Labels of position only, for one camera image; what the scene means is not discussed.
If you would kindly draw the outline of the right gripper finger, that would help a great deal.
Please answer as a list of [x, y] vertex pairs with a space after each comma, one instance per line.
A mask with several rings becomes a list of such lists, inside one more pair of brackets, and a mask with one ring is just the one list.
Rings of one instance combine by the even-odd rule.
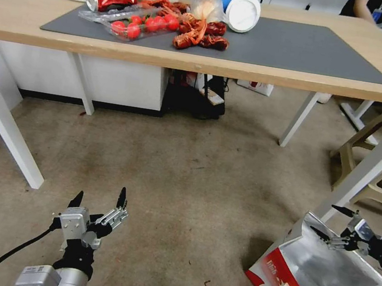
[[348, 245], [350, 243], [350, 237], [352, 236], [352, 233], [344, 231], [343, 232], [344, 236], [330, 237], [312, 225], [310, 226], [310, 229], [312, 229], [315, 232], [315, 234], [319, 237], [319, 239], [323, 241], [329, 249], [349, 251]]
[[333, 209], [349, 217], [350, 221], [347, 224], [349, 230], [354, 231], [355, 227], [361, 222], [361, 215], [359, 211], [352, 211], [351, 209], [345, 206], [331, 205]]

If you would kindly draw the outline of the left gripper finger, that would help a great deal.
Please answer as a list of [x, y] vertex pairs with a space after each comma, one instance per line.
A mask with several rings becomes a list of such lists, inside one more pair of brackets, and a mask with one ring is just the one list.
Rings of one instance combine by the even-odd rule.
[[125, 218], [128, 217], [126, 191], [126, 187], [123, 187], [119, 194], [115, 208], [104, 214], [104, 216], [96, 219], [94, 222], [95, 225], [110, 225], [112, 229], [115, 229], [124, 221]]
[[70, 200], [67, 207], [68, 208], [80, 207], [83, 200], [83, 196], [84, 196], [84, 191], [80, 191], [73, 199]]

